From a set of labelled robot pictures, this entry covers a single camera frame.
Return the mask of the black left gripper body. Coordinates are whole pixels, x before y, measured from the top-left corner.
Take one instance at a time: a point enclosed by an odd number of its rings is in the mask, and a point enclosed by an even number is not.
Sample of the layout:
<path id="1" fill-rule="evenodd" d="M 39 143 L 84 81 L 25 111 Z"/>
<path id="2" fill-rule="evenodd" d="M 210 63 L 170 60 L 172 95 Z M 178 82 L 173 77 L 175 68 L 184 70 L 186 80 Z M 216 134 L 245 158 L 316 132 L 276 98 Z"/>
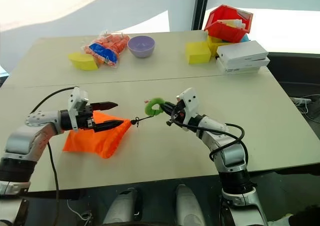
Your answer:
<path id="1" fill-rule="evenodd" d="M 93 117 L 93 107 L 91 105 L 85 106 L 83 110 L 79 111 L 76 115 L 76 124 L 78 129 L 90 130 L 95 126 Z"/>

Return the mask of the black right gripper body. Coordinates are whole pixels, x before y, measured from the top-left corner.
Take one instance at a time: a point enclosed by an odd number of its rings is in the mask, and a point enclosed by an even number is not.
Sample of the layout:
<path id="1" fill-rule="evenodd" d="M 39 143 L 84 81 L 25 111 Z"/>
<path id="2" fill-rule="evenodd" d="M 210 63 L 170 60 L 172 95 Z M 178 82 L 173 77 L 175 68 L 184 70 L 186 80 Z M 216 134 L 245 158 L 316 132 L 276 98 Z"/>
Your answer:
<path id="1" fill-rule="evenodd" d="M 186 113 L 184 109 L 179 109 L 176 105 L 172 112 L 172 115 L 170 116 L 170 119 L 166 121 L 166 124 L 168 126 L 171 126 L 172 124 L 176 124 L 178 126 L 181 126 L 184 122 Z"/>

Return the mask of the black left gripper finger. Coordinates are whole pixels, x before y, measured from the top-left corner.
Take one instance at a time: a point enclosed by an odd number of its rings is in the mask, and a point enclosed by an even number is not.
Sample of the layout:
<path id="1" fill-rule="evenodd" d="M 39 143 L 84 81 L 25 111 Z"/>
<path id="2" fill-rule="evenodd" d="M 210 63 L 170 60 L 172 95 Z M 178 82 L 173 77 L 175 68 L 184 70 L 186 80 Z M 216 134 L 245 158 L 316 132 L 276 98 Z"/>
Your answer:
<path id="1" fill-rule="evenodd" d="M 124 122 L 123 120 L 108 120 L 102 123 L 94 123 L 93 130 L 95 132 L 111 130 L 120 126 L 123 122 Z"/>
<path id="2" fill-rule="evenodd" d="M 97 103 L 91 103 L 90 104 L 91 108 L 93 111 L 105 111 L 105 110 L 110 110 L 112 108 L 115 108 L 118 106 L 117 103 L 114 102 L 97 102 Z"/>

